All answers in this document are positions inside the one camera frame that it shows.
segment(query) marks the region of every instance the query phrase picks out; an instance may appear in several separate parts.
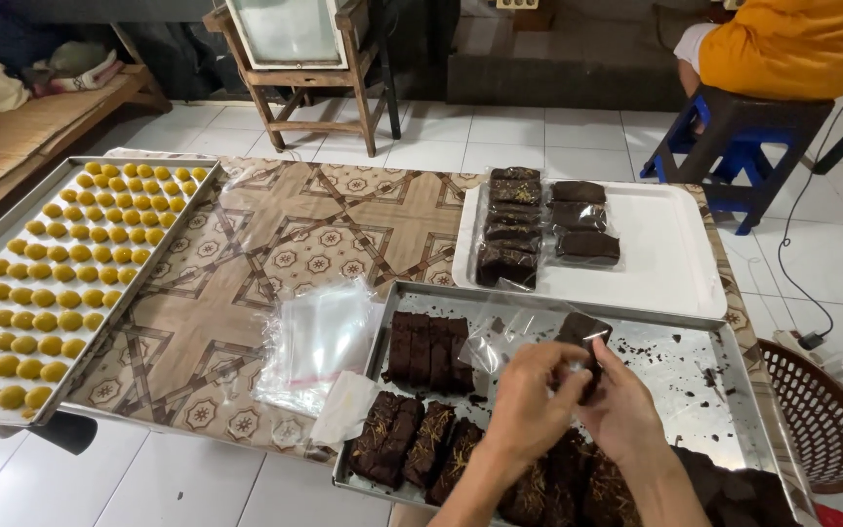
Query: cloth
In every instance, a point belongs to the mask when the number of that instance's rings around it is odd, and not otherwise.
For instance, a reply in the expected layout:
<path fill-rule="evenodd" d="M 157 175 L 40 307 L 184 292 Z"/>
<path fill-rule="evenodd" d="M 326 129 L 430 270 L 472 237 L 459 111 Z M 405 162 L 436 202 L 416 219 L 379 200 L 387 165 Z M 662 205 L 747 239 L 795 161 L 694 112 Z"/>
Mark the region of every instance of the cloth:
<path fill-rule="evenodd" d="M 702 82 L 767 99 L 843 95 L 843 0 L 746 0 L 699 50 Z"/>
<path fill-rule="evenodd" d="M 694 67 L 695 73 L 701 74 L 702 70 L 698 60 L 698 50 L 702 46 L 704 37 L 714 31 L 716 27 L 719 27 L 716 23 L 697 23 L 685 29 L 682 38 L 675 45 L 673 54 Z"/>

